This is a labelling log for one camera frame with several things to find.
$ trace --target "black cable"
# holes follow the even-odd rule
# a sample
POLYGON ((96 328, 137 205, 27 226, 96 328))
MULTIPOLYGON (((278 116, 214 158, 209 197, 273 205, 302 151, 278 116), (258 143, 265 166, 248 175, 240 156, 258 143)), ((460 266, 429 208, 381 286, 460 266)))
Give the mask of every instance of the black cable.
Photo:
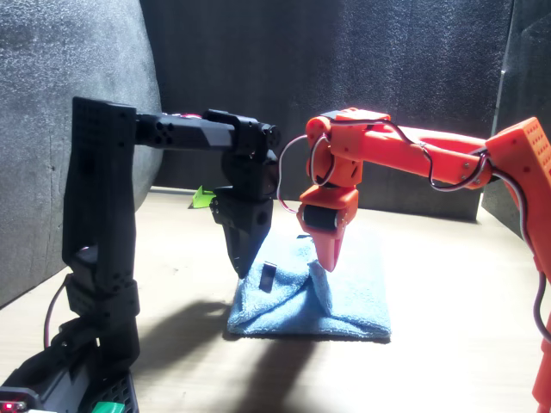
POLYGON ((432 161, 432 156, 430 155, 429 151, 424 147, 424 145, 421 145, 421 149, 423 149, 423 153, 425 157, 429 160, 430 168, 429 168, 429 184, 436 190, 440 192, 453 192, 461 188, 465 188, 467 185, 471 184, 472 182, 476 181, 476 179, 479 177, 480 173, 484 169, 484 166, 486 165, 486 162, 488 160, 488 152, 483 151, 480 153, 479 162, 476 164, 476 168, 474 168, 474 171, 471 175, 469 175, 467 178, 465 178, 463 181, 458 182, 454 185, 444 185, 439 186, 434 183, 432 180, 432 173, 434 168, 434 163, 432 161))
POLYGON ((542 301, 547 283, 547 277, 543 272, 540 272, 540 286, 537 289, 536 300, 534 301, 534 320, 536 321, 537 329, 542 333, 543 338, 545 338, 548 342, 551 342, 551 332, 548 331, 542 320, 542 301))
POLYGON ((414 140, 409 139, 404 132, 399 128, 398 125, 392 123, 390 120, 386 119, 359 119, 359 120, 330 120, 332 125, 340 126, 357 126, 357 125, 385 125, 393 129, 400 138, 408 144, 419 144, 414 140))
POLYGON ((59 295, 69 282, 69 279, 71 278, 71 274, 68 274, 65 279, 63 280, 63 283, 59 287, 58 291, 55 292, 55 294, 52 297, 52 301, 50 302, 50 305, 48 306, 48 311, 46 312, 46 319, 44 320, 44 349, 50 346, 50 318, 52 318, 52 312, 53 307, 55 306, 55 302, 58 300, 59 295))

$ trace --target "blue towel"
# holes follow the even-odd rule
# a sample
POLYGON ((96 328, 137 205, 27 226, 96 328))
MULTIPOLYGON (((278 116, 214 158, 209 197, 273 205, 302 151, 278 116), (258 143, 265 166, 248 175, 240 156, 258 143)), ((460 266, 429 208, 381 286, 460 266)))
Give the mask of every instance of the blue towel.
POLYGON ((272 229, 251 270, 238 282, 228 330, 240 335, 388 339, 390 319, 379 248, 374 233, 347 228, 337 267, 330 273, 319 265, 310 237, 272 229), (269 293, 265 263, 276 265, 269 293))

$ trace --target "wooden table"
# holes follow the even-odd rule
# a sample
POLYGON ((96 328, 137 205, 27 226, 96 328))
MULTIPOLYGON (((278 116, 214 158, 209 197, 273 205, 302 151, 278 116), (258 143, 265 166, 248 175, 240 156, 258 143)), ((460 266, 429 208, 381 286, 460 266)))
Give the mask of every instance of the wooden table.
MULTIPOLYGON (((237 276, 222 228, 190 201, 151 192, 137 213, 140 411, 536 411, 537 272, 522 241, 486 211, 476 224, 359 211, 352 225, 381 234, 392 342, 315 342, 224 332, 237 276)), ((273 225, 300 230, 279 205, 273 225)), ((65 273, 0 311, 0 377, 41 350, 65 273)), ((550 310, 547 296, 546 319, 550 310)), ((62 294, 52 331, 72 317, 62 294)))

